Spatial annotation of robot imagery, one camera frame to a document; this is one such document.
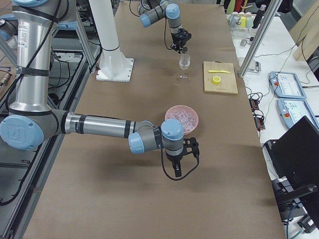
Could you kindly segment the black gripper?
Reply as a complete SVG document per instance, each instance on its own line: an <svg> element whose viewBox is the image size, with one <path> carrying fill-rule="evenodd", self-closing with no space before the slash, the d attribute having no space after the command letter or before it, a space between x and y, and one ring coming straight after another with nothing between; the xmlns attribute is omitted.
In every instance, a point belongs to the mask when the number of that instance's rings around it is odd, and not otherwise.
<svg viewBox="0 0 319 239"><path fill-rule="evenodd" d="M183 158L183 150L184 146L181 146L179 149L165 148L166 157L173 163L175 177L182 176L180 161Z"/></svg>
<svg viewBox="0 0 319 239"><path fill-rule="evenodd" d="M186 43L191 39L191 33L181 28L177 33L171 33L171 37L173 41L171 48L176 49L178 54L181 53L180 49L183 49L183 51L188 51Z"/></svg>

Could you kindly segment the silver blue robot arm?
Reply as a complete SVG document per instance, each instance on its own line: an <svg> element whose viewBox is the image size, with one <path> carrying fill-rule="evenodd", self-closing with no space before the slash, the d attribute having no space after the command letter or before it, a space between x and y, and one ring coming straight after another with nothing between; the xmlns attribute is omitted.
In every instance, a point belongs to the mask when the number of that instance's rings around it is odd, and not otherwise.
<svg viewBox="0 0 319 239"><path fill-rule="evenodd" d="M182 125L168 119L161 126L149 121L79 115L51 108L47 103L52 31L59 24L75 26L73 0L15 0L17 69L15 101L0 124L1 138L9 146L28 150L48 138L72 132L126 138L134 154L161 150L172 163L174 179L181 180L181 159L187 154Z"/></svg>
<svg viewBox="0 0 319 239"><path fill-rule="evenodd" d="M137 13L144 27L166 19L172 37L170 49L179 54L188 52L186 44L191 39L191 33L182 27L178 4L170 0L142 0L137 7Z"/></svg>

